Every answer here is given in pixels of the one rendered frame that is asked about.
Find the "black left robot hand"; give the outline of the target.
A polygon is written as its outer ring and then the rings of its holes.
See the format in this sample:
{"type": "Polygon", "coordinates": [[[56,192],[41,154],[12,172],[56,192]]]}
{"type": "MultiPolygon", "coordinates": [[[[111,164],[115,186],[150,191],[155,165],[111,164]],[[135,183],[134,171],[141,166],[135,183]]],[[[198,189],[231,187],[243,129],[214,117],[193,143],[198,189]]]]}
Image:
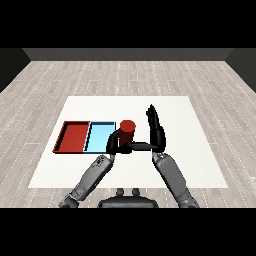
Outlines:
{"type": "Polygon", "coordinates": [[[108,138],[106,145],[106,153],[110,155],[120,154],[130,154],[132,149],[127,146],[120,146],[120,130],[115,130],[108,138]]]}

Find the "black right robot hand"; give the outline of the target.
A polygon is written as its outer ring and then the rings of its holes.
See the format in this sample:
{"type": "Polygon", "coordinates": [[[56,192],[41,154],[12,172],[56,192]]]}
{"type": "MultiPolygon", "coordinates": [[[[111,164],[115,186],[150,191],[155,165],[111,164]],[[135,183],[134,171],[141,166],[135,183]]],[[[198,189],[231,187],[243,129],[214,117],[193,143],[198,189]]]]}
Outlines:
{"type": "Polygon", "coordinates": [[[125,146],[134,151],[152,151],[162,153],[166,148],[166,136],[164,128],[160,125],[157,111],[153,105],[150,105],[146,111],[148,124],[150,127],[150,142],[132,142],[125,146]]]}

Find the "red can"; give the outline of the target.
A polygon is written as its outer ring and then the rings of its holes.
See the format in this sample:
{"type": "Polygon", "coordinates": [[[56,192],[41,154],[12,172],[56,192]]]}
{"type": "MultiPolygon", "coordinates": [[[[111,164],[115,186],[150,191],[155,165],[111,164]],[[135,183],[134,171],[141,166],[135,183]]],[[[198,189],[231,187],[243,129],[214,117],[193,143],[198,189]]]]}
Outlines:
{"type": "Polygon", "coordinates": [[[120,123],[120,146],[123,146],[126,143],[131,143],[133,141],[135,128],[136,125],[132,120],[123,120],[120,123]]]}

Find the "light blue shallow open box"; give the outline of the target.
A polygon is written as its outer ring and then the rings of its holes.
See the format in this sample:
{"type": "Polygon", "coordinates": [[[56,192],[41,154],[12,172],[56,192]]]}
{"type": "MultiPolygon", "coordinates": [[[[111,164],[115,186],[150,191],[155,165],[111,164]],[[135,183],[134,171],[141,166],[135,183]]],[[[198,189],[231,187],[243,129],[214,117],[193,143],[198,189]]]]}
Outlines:
{"type": "Polygon", "coordinates": [[[115,130],[115,121],[92,121],[86,135],[83,152],[85,154],[105,154],[109,136],[115,130]]]}

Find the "red shallow open box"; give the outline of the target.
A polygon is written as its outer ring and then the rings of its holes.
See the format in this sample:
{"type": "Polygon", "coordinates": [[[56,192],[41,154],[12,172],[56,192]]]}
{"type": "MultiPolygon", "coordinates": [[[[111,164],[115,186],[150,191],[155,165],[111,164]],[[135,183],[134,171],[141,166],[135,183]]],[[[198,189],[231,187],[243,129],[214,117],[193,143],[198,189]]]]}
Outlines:
{"type": "Polygon", "coordinates": [[[65,121],[53,148],[55,154],[83,154],[89,121],[65,121]]]}

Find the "dark grey robot body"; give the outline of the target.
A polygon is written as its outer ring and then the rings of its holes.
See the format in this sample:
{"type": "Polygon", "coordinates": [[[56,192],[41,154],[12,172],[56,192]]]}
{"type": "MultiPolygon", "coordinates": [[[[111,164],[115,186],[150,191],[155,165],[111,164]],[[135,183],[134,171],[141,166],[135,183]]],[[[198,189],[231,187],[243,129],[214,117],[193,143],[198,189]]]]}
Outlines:
{"type": "Polygon", "coordinates": [[[116,195],[101,200],[98,208],[158,208],[158,204],[155,200],[142,197],[138,188],[132,189],[131,196],[125,196],[124,189],[118,188],[116,195]]]}

